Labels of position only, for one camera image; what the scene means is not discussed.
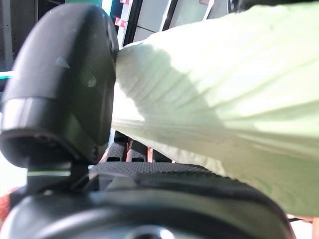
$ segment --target light green fabric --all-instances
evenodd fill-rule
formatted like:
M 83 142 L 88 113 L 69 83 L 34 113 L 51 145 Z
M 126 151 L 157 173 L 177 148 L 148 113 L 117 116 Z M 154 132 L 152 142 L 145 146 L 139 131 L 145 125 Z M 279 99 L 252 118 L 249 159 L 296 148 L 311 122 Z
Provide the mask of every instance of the light green fabric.
M 125 47 L 112 127 L 319 216 L 318 13 L 255 6 Z

